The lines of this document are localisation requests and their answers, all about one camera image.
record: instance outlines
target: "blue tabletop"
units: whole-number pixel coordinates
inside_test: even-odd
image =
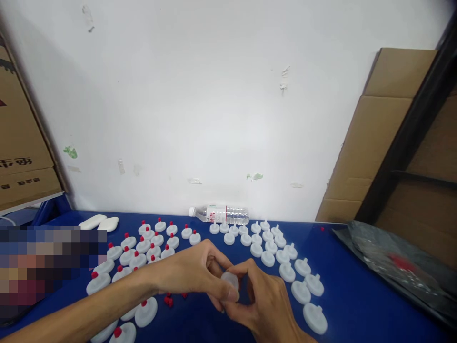
[[[240,243],[240,237],[236,238],[234,245],[227,246],[223,241],[223,234],[210,234],[210,224],[196,218],[101,213],[108,217],[119,217],[117,229],[108,233],[108,242],[113,242],[114,245],[120,245],[126,232],[138,240],[141,221],[146,220],[146,223],[153,227],[158,217],[161,217],[163,221],[173,221],[178,226],[177,252],[190,247],[189,240],[181,239],[180,235],[187,223],[190,228],[200,233],[202,240],[209,238],[233,264],[252,257],[249,248]],[[89,211],[70,211],[48,225],[78,225],[94,214],[96,213]],[[311,302],[322,306],[327,319],[328,330],[323,335],[317,335],[310,330],[303,317],[303,305],[293,297],[290,283],[286,284],[297,323],[318,342],[443,342],[448,339],[444,328],[392,290],[339,242],[331,231],[331,228],[336,229],[338,225],[297,222],[270,224],[279,224],[288,244],[295,244],[298,258],[307,257],[312,273],[321,276],[325,287],[324,294],[321,297],[312,296]],[[279,276],[277,261],[270,268],[264,266],[260,258],[255,258],[255,261],[266,273]],[[119,260],[115,262],[111,276],[119,265]],[[89,269],[82,270],[79,278],[66,283],[42,300],[21,321],[0,329],[0,337],[87,296],[85,289],[90,281],[90,274]],[[302,281],[303,277],[297,273],[296,279]],[[205,294],[189,294],[187,299],[175,294],[172,308],[164,303],[164,295],[156,298],[159,304],[157,316],[147,327],[137,328],[136,342],[150,342],[152,339],[156,342],[254,342],[247,328],[232,322],[226,314],[216,311]],[[248,303],[245,287],[240,292],[240,301]]]

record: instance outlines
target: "bottle label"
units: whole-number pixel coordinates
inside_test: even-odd
[[[207,222],[223,223],[227,221],[227,206],[208,205],[206,209]]]

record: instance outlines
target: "water bottle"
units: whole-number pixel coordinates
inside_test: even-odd
[[[208,205],[191,207],[190,217],[197,217],[202,222],[247,225],[249,223],[249,211],[246,208]]]

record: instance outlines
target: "white wall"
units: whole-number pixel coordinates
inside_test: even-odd
[[[219,202],[289,221],[314,220],[376,52],[435,48],[452,9],[444,0],[0,2],[72,169],[77,209],[186,215]],[[246,180],[256,172],[264,178]]]

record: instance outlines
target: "hand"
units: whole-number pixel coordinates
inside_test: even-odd
[[[284,281],[265,274],[253,259],[227,269],[242,278],[246,274],[251,305],[224,303],[227,315],[248,327],[257,342],[315,342],[298,326]]]
[[[227,281],[221,280],[221,269],[233,266],[210,240],[182,250],[162,261],[143,267],[158,277],[155,286],[159,293],[205,292],[218,311],[223,307],[220,301],[236,302],[238,290]]]

